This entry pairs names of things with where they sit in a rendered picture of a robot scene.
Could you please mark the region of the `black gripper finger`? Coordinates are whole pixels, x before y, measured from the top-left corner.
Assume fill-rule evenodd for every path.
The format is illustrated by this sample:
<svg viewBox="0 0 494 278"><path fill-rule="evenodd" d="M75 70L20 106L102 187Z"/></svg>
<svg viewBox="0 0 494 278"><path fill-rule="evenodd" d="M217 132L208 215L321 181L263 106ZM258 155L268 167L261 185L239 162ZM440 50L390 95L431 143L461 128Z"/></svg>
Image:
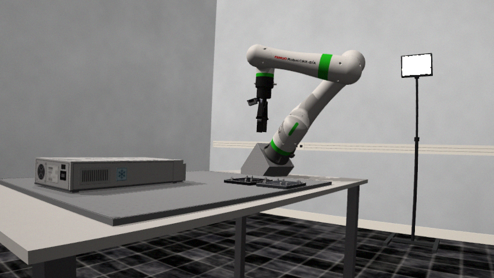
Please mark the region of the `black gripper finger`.
<svg viewBox="0 0 494 278"><path fill-rule="evenodd" d="M258 106L258 111L257 111L257 131L256 132L259 132L259 133L262 133L262 129L263 129L263 114L264 114L264 110L266 108L266 105L267 105L267 102L265 102L265 106L264 106L264 99L259 99L259 106Z"/></svg>
<svg viewBox="0 0 494 278"><path fill-rule="evenodd" d="M267 120L268 120L268 103L263 114L263 129L262 132L267 132Z"/></svg>

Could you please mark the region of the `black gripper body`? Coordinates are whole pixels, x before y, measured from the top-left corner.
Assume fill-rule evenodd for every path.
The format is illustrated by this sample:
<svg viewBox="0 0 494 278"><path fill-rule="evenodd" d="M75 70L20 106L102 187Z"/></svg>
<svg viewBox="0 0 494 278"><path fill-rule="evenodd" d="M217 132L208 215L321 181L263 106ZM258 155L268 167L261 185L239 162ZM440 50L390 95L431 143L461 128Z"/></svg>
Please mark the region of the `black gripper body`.
<svg viewBox="0 0 494 278"><path fill-rule="evenodd" d="M271 98L271 88L257 88L257 98L264 99L264 106L267 99Z"/></svg>

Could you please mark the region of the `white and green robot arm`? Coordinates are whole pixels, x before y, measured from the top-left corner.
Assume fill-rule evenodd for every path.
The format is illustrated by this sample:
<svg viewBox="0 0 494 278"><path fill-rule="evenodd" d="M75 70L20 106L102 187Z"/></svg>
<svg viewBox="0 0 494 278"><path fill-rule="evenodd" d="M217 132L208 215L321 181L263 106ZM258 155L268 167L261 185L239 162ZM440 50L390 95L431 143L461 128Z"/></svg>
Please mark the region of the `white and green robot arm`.
<svg viewBox="0 0 494 278"><path fill-rule="evenodd" d="M322 79L321 84L284 119L263 151L271 162L285 165L295 156L311 124L331 99L346 85L357 82L365 67L356 50L341 55L279 50L260 44L251 46L247 61L256 67L256 88L273 88L274 70L283 69Z"/></svg>

